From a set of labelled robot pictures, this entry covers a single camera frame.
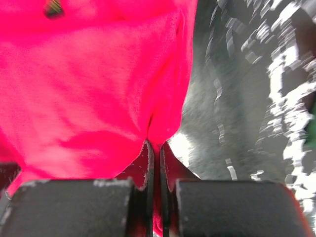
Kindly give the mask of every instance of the green object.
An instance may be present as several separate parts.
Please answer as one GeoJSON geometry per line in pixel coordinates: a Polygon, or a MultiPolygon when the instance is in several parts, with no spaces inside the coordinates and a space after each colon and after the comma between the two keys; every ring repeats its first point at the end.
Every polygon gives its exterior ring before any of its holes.
{"type": "Polygon", "coordinates": [[[314,115],[314,118],[306,127],[307,138],[305,146],[311,149],[316,149],[316,103],[313,106],[312,114],[314,115]]]}

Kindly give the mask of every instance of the pink fabric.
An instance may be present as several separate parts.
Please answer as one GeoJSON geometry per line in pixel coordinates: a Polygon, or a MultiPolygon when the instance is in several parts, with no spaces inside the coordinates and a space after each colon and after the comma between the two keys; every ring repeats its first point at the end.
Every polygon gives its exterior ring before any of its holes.
{"type": "Polygon", "coordinates": [[[11,195],[114,178],[147,138],[159,151],[181,121],[196,1],[61,0],[54,20],[45,0],[0,4],[0,161],[22,168],[11,195]]]}

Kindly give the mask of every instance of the reflective surface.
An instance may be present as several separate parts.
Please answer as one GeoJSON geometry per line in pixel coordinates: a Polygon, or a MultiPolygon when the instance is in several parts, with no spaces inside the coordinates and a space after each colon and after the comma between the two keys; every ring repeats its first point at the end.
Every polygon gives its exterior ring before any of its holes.
{"type": "Polygon", "coordinates": [[[286,183],[315,228],[316,2],[202,1],[176,157],[201,179],[286,183]]]}

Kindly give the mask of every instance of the red cloth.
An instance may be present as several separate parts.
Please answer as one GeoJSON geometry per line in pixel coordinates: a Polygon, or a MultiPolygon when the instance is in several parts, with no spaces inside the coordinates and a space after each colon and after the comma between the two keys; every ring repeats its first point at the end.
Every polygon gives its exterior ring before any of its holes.
{"type": "Polygon", "coordinates": [[[196,1],[61,0],[54,20],[46,0],[0,4],[0,161],[22,168],[11,195],[114,178],[147,138],[158,153],[180,125],[196,1]]]}

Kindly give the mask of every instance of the red towel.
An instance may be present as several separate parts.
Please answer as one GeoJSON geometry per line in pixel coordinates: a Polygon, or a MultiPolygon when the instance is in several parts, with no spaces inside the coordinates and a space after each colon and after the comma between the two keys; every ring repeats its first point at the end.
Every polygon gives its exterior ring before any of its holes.
{"type": "Polygon", "coordinates": [[[114,178],[147,138],[159,152],[181,121],[196,2],[61,0],[55,19],[46,0],[0,4],[0,161],[22,168],[11,195],[34,179],[114,178]]]}

